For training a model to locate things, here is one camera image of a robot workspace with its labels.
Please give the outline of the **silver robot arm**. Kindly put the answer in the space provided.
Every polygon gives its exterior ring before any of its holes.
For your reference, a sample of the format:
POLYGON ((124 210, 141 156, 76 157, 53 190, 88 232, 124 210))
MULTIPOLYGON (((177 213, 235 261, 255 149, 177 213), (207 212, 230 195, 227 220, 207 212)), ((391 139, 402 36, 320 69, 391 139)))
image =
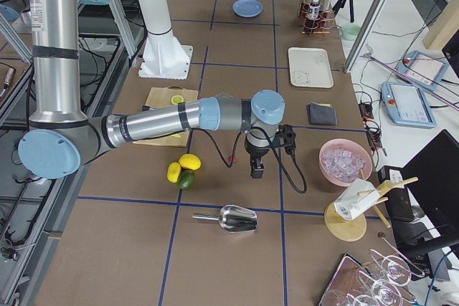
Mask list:
POLYGON ((259 91, 250 99, 214 96, 133 115, 89 118, 80 104, 77 7, 81 1, 29 0, 37 101, 18 153, 33 174, 62 178, 124 143, 190 130, 245 134, 255 178, 262 175, 261 158, 268 151, 293 152, 295 134, 282 122, 284 99, 272 90, 259 91))

